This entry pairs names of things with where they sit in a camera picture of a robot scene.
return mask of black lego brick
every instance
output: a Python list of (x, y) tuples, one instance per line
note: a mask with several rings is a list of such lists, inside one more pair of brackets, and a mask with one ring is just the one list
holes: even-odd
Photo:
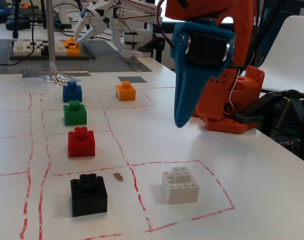
[(107, 212), (107, 192), (103, 177), (82, 174), (71, 180), (73, 217)]

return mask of lego baseplate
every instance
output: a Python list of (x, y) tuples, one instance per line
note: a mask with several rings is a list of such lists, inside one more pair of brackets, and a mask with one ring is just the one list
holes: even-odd
[[(13, 55), (13, 40), (0, 39), (0, 63), (12, 64), (16, 61), (10, 60)], [(138, 59), (123, 57), (115, 51), (104, 40), (88, 40), (81, 44), (81, 55), (89, 55), (86, 50), (91, 50), (95, 59), (90, 60), (61, 60), (57, 59), (56, 67), (59, 71), (88, 71), (89, 73), (103, 72), (151, 72)], [(0, 66), (0, 74), (22, 74), (28, 72), (48, 71), (48, 60), (24, 60), (14, 66)]]

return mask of white table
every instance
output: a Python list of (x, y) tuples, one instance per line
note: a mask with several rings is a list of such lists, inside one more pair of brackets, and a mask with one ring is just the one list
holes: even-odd
[[(92, 158), (67, 157), (61, 86), (0, 75), (0, 240), (304, 240), (304, 162), (255, 129), (212, 132), (198, 118), (177, 128), (175, 74), (140, 60), (153, 72), (80, 77)], [(119, 102), (117, 77), (139, 75), (136, 101)], [(161, 172), (174, 166), (194, 174), (198, 203), (165, 204)], [(107, 213), (72, 218), (81, 173), (103, 176)]]

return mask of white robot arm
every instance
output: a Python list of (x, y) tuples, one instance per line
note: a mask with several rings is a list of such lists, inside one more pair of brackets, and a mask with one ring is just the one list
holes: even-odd
[[(148, 23), (148, 29), (131, 30), (126, 23), (126, 20), (129, 19)], [(130, 53), (137, 52), (139, 47), (152, 40), (151, 24), (157, 23), (156, 5), (139, 0), (99, 0), (95, 5), (90, 2), (81, 13), (81, 20), (74, 32), (74, 39), (77, 40), (77, 43), (81, 43), (93, 36), (101, 35), (109, 23), (112, 43), (118, 51), (123, 52), (126, 56), (131, 55)], [(91, 28), (79, 38), (78, 36), (86, 24), (89, 24)]]

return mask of blue lego brick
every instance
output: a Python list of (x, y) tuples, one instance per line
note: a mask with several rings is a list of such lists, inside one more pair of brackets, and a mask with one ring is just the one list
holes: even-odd
[(63, 102), (64, 103), (66, 103), (66, 102), (68, 103), (69, 101), (76, 101), (76, 100), (82, 102), (82, 96), (77, 96), (77, 97), (76, 96), (72, 96), (72, 97), (71, 96), (67, 96), (67, 97), (63, 96)]
[(63, 98), (64, 97), (81, 97), (82, 98), (82, 87), (80, 85), (76, 85), (76, 82), (74, 81), (69, 81), (67, 83), (67, 86), (63, 86)]

